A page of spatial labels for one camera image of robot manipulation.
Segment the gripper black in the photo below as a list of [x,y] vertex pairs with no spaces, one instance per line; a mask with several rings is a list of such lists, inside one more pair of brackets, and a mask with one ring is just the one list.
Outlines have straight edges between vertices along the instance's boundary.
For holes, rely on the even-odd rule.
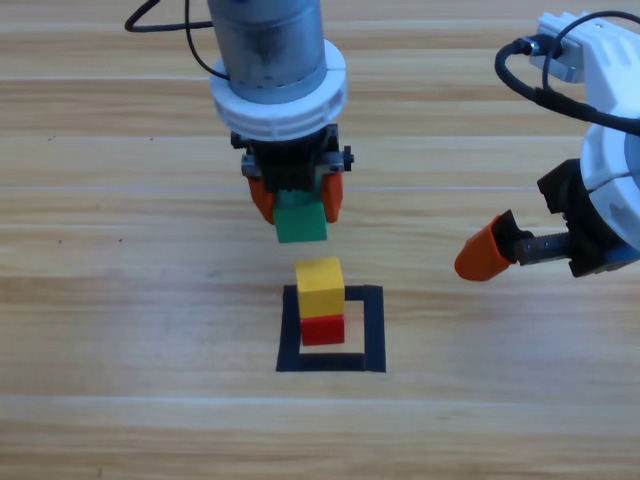
[[339,144],[337,124],[293,140],[260,141],[231,132],[234,149],[243,150],[241,173],[247,177],[253,203],[263,218],[274,223],[278,191],[313,192],[322,178],[321,200],[328,223],[338,221],[343,201],[343,172],[354,163],[351,147]]
[[485,282],[517,262],[530,265],[567,259],[576,278],[631,264],[631,246],[596,211],[578,159],[563,162],[537,185],[549,212],[562,216],[567,231],[531,237],[507,210],[466,241],[454,263],[460,278]]

